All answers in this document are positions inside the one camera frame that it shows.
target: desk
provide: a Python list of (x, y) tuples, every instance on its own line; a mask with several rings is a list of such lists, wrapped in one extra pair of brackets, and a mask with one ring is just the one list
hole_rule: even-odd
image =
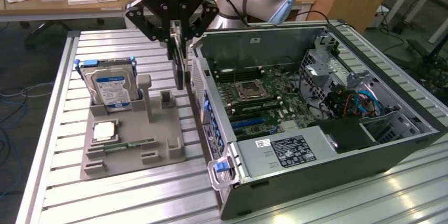
[[(326, 22), (309, 22), (322, 25)], [(448, 125), (446, 106), (361, 34), (338, 27), (377, 65), (434, 116)], [(74, 60), (135, 56), (139, 73), (150, 73), (150, 96), (171, 89), (177, 97), (187, 161), (83, 182), (79, 179), (90, 92)], [(350, 51), (341, 58), (366, 70)], [(448, 218), (448, 140), (414, 153), (389, 172), (221, 221), (215, 192), (186, 91), (175, 90), (166, 49), (138, 30), (86, 31), (69, 38), (42, 129), (17, 224), (26, 223), (413, 223)]]
[(0, 0), (0, 22), (123, 17), (126, 5), (131, 1), (134, 0), (69, 5), (67, 0), (58, 2), (30, 0), (19, 3)]

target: gray plastic holder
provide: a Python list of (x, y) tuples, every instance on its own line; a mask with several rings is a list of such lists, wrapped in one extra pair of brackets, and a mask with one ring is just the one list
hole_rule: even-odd
[[(138, 76), (143, 99), (131, 109), (109, 114), (105, 105), (90, 107), (81, 178), (103, 178), (186, 160), (185, 137), (177, 100), (170, 91), (150, 98), (151, 77)], [(94, 139), (95, 125), (115, 124), (115, 135)]]

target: green circuit board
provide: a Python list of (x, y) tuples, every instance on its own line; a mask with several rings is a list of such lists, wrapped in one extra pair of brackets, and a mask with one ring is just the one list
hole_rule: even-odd
[[(291, 72), (282, 73), (279, 69), (269, 69), (265, 71), (263, 78), (259, 79), (259, 83), (263, 85), (267, 96), (281, 97), (282, 105), (278, 105), (275, 109), (263, 111), (255, 111), (251, 114), (255, 118), (263, 118), (265, 122), (254, 126), (239, 127), (234, 129), (237, 138), (247, 139), (251, 136), (258, 137), (258, 134), (274, 134), (283, 132), (286, 129), (282, 127), (285, 122), (295, 123), (299, 129), (306, 128), (311, 122), (317, 119), (309, 110), (307, 102), (298, 93), (298, 88), (294, 85), (294, 77)], [(219, 93), (225, 106), (230, 103), (238, 103), (239, 101), (251, 101), (251, 99), (242, 98), (242, 92), (238, 88), (239, 82), (217, 83)], [(233, 111), (229, 110), (230, 119), (233, 118)]]

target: blue hard drive label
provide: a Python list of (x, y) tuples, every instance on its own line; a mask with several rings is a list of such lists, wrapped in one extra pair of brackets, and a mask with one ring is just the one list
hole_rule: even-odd
[(110, 108), (121, 108), (131, 104), (130, 92), (125, 87), (126, 78), (123, 76), (98, 78), (99, 88), (105, 105)]

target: red cable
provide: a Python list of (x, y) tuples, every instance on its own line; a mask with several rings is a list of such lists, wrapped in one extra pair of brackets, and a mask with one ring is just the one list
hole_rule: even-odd
[(354, 95), (351, 94), (351, 95), (349, 96), (349, 98), (347, 98), (347, 101), (346, 101), (346, 108), (345, 108), (345, 115), (343, 115), (343, 116), (346, 116), (346, 113), (347, 113), (347, 106), (349, 106), (349, 102), (350, 102), (353, 96), (354, 96)]

